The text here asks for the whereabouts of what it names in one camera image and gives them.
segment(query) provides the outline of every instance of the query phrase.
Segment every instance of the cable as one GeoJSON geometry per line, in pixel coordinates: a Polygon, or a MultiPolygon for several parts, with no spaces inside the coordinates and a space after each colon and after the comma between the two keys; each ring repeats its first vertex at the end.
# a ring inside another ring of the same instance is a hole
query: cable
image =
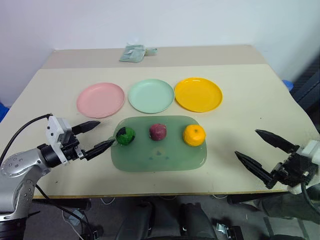
{"type": "MultiPolygon", "coordinates": [[[[0,166],[1,166],[3,160],[4,160],[5,156],[6,156],[9,148],[11,147],[12,143],[14,142],[14,140],[17,138],[17,136],[18,136],[21,132],[22,132],[26,127],[28,127],[30,124],[32,124],[32,123],[34,123],[34,122],[36,122],[36,121],[38,121],[38,120],[41,120],[41,119],[49,119],[50,116],[52,116],[51,113],[48,113],[48,114],[45,114],[45,115],[42,115],[42,116],[38,116],[38,117],[36,117],[36,118],[28,121],[28,122],[27,122],[25,125],[23,125],[22,127],[20,127],[19,130],[16,131],[16,133],[12,136],[12,138],[10,139],[10,141],[8,142],[8,144],[5,146],[3,152],[2,152],[2,154],[1,154],[1,156],[0,156],[0,166]]],[[[52,200],[51,198],[49,198],[49,197],[45,194],[45,192],[44,192],[37,184],[35,185],[35,187],[39,190],[39,192],[44,196],[45,199],[47,199],[47,201],[48,201],[51,205],[57,207],[58,209],[62,210],[63,212],[66,212],[66,213],[74,216],[74,217],[75,217],[76,219],[78,219],[81,223],[86,224],[87,227],[88,227],[89,230],[90,230],[90,239],[93,239],[93,231],[92,231],[92,229],[91,229],[91,227],[90,227],[90,224],[89,224],[88,222],[82,220],[80,217],[78,217],[77,215],[75,215],[73,212],[71,212],[71,211],[65,209],[64,207],[59,206],[58,204],[56,204],[55,201],[52,200]]]]}
{"type": "Polygon", "coordinates": [[[90,224],[89,224],[88,222],[84,221],[81,217],[75,215],[73,212],[71,212],[71,211],[65,209],[64,207],[59,206],[58,204],[56,204],[55,201],[54,201],[53,199],[49,198],[49,197],[45,194],[45,192],[44,192],[38,185],[35,185],[35,187],[36,187],[36,189],[39,190],[39,192],[42,194],[42,196],[44,196],[44,198],[48,200],[48,202],[49,202],[51,205],[53,205],[53,206],[55,206],[56,208],[58,208],[58,209],[60,209],[60,210],[62,210],[62,211],[64,211],[64,212],[66,212],[67,214],[70,214],[70,215],[74,216],[74,217],[75,217],[76,219],[78,219],[81,223],[85,224],[85,225],[88,227],[88,229],[90,230],[90,238],[93,239],[93,231],[92,231],[91,226],[90,226],[90,224]]]}
{"type": "Polygon", "coordinates": [[[67,221],[67,220],[65,219],[64,211],[61,210],[61,212],[62,212],[62,219],[63,219],[63,221],[71,226],[72,230],[78,235],[78,237],[79,237],[81,240],[84,240],[83,237],[75,230],[75,227],[74,227],[69,221],[67,221]]]}
{"type": "Polygon", "coordinates": [[[213,196],[214,198],[216,198],[216,199],[225,199],[226,197],[228,197],[228,195],[225,195],[225,196],[220,197],[220,196],[216,196],[216,195],[214,195],[214,194],[212,194],[212,196],[213,196]]]}
{"type": "Polygon", "coordinates": [[[85,214],[85,211],[82,211],[82,214],[84,215],[84,217],[85,217],[85,220],[87,221],[87,223],[89,222],[89,220],[88,220],[88,217],[87,217],[87,215],[85,214]]]}
{"type": "Polygon", "coordinates": [[[114,202],[114,200],[115,200],[116,198],[115,198],[115,197],[112,198],[112,200],[111,200],[110,202],[105,202],[102,197],[100,197],[100,199],[101,199],[101,202],[102,202],[104,205],[110,205],[110,204],[112,204],[112,203],[114,202]]]}
{"type": "Polygon", "coordinates": [[[80,224],[81,224],[81,235],[82,235],[82,234],[84,234],[84,225],[83,225],[82,221],[80,222],[80,224]]]}
{"type": "Polygon", "coordinates": [[[3,150],[3,153],[0,157],[0,166],[10,148],[10,146],[12,145],[12,143],[14,142],[14,140],[17,138],[17,136],[26,128],[28,127],[30,124],[38,121],[38,120],[41,120],[41,119],[48,119],[50,116],[52,116],[51,113],[49,114],[46,114],[46,115],[42,115],[42,116],[38,116],[30,121],[28,121],[25,125],[23,125],[22,127],[20,127],[20,129],[18,131],[16,131],[16,133],[13,135],[13,137],[10,139],[10,141],[8,142],[8,144],[6,145],[5,149],[3,150]]]}
{"type": "Polygon", "coordinates": [[[305,183],[305,182],[302,182],[302,183],[301,183],[301,191],[302,191],[302,193],[303,193],[303,196],[304,196],[304,199],[305,199],[306,203],[307,203],[318,215],[320,215],[320,209],[319,209],[318,207],[316,207],[316,206],[312,203],[312,201],[311,201],[311,199],[310,199],[310,197],[309,197],[309,195],[308,195],[307,188],[306,188],[306,183],[305,183]]]}

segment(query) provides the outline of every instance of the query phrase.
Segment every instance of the blue object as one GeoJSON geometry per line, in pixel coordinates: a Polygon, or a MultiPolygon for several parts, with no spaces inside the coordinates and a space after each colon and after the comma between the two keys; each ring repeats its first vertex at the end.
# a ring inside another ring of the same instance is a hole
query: blue object
{"type": "Polygon", "coordinates": [[[289,92],[294,88],[294,84],[288,80],[282,80],[284,85],[288,88],[289,92]]]}
{"type": "Polygon", "coordinates": [[[5,107],[1,102],[0,102],[0,123],[2,119],[4,119],[5,115],[9,111],[9,108],[5,107]]]}

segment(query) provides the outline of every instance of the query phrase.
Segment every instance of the yellow plate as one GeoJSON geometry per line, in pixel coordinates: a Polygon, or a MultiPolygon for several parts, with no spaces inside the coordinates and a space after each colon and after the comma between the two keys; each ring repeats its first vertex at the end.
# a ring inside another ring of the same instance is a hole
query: yellow plate
{"type": "Polygon", "coordinates": [[[221,89],[212,81],[190,77],[179,82],[174,89],[176,101],[185,109],[203,113],[217,108],[223,99],[221,89]]]}

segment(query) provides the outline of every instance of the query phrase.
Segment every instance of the green tray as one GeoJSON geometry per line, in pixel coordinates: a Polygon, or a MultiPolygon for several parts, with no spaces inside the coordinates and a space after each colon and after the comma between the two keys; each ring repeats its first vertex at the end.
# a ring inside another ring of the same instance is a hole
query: green tray
{"type": "Polygon", "coordinates": [[[184,142],[186,126],[198,124],[188,116],[138,116],[121,121],[114,136],[122,127],[135,130],[135,139],[127,146],[111,147],[114,166],[126,172],[183,171],[201,167],[207,158],[207,145],[189,146],[184,142]],[[153,124],[166,125],[166,137],[153,141],[149,128],[153,124]]]}

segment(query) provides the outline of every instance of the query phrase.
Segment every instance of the black cable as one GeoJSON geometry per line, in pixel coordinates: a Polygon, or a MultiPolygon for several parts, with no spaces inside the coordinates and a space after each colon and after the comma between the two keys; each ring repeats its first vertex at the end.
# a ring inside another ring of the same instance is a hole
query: black cable
{"type": "MultiPolygon", "coordinates": [[[[12,138],[10,139],[10,141],[8,142],[8,144],[5,146],[3,152],[2,152],[2,154],[1,154],[1,156],[0,156],[0,166],[1,166],[3,160],[4,160],[5,156],[6,156],[9,148],[11,147],[12,143],[14,142],[14,140],[17,138],[17,136],[18,136],[21,132],[22,132],[26,127],[28,127],[30,124],[32,124],[32,123],[34,123],[34,122],[36,122],[36,121],[38,121],[38,120],[41,120],[41,119],[49,119],[50,116],[52,116],[51,113],[45,114],[45,115],[42,115],[42,116],[39,116],[39,117],[36,117],[36,118],[28,121],[28,122],[27,122],[25,125],[23,125],[22,127],[20,127],[19,130],[16,131],[16,133],[12,136],[12,138]]],[[[76,219],[78,219],[78,220],[80,221],[80,223],[81,223],[81,226],[82,226],[82,223],[86,224],[86,225],[88,226],[89,230],[90,230],[90,238],[93,239],[93,231],[92,231],[92,229],[91,229],[91,227],[90,227],[90,224],[89,224],[88,222],[82,220],[80,217],[78,217],[77,215],[75,215],[73,212],[71,212],[71,211],[65,209],[64,207],[59,206],[58,204],[56,204],[55,201],[52,200],[51,198],[49,198],[49,197],[45,194],[45,192],[44,192],[38,185],[35,185],[35,187],[36,187],[36,188],[39,190],[39,192],[44,196],[44,198],[47,199],[47,201],[48,201],[50,204],[54,205],[54,206],[57,207],[58,209],[66,212],[66,213],[72,215],[73,217],[75,217],[76,219]]]]}
{"type": "Polygon", "coordinates": [[[42,196],[44,196],[44,198],[47,199],[47,201],[51,205],[53,205],[56,208],[64,211],[65,213],[70,214],[71,216],[75,217],[76,219],[78,219],[80,221],[80,223],[85,224],[88,227],[88,229],[90,230],[90,239],[93,239],[93,231],[92,231],[91,226],[90,226],[90,224],[88,222],[84,221],[81,217],[75,215],[73,212],[71,212],[71,211],[65,209],[64,207],[56,204],[56,202],[53,199],[51,199],[50,197],[48,197],[47,194],[45,194],[45,192],[37,184],[35,185],[35,187],[36,187],[36,189],[39,190],[39,192],[42,194],[42,196]]]}
{"type": "Polygon", "coordinates": [[[84,234],[84,224],[82,223],[82,221],[80,222],[81,224],[81,236],[84,234]]]}
{"type": "Polygon", "coordinates": [[[302,191],[302,194],[303,194],[303,196],[304,196],[304,199],[305,199],[305,201],[308,203],[308,205],[309,205],[318,215],[320,215],[320,209],[319,209],[318,207],[316,207],[316,206],[312,203],[312,201],[311,201],[311,199],[310,199],[310,197],[309,197],[309,195],[308,195],[307,188],[306,188],[306,183],[305,183],[305,182],[302,182],[302,183],[301,183],[301,191],[302,191]]]}
{"type": "Polygon", "coordinates": [[[12,143],[14,142],[14,140],[17,138],[17,136],[26,128],[28,127],[30,124],[40,120],[40,119],[48,119],[50,116],[52,116],[51,113],[46,114],[46,115],[42,115],[42,116],[38,116],[30,121],[28,121],[25,125],[23,125],[22,127],[20,127],[20,129],[18,131],[16,131],[16,133],[13,135],[13,137],[10,139],[10,141],[8,142],[8,144],[6,145],[5,149],[3,150],[3,153],[0,157],[0,166],[10,148],[10,146],[12,145],[12,143]]]}
{"type": "Polygon", "coordinates": [[[89,223],[89,220],[88,220],[88,218],[87,218],[87,215],[85,214],[85,211],[83,211],[82,213],[83,213],[83,215],[84,215],[84,217],[85,217],[86,222],[89,223]]]}

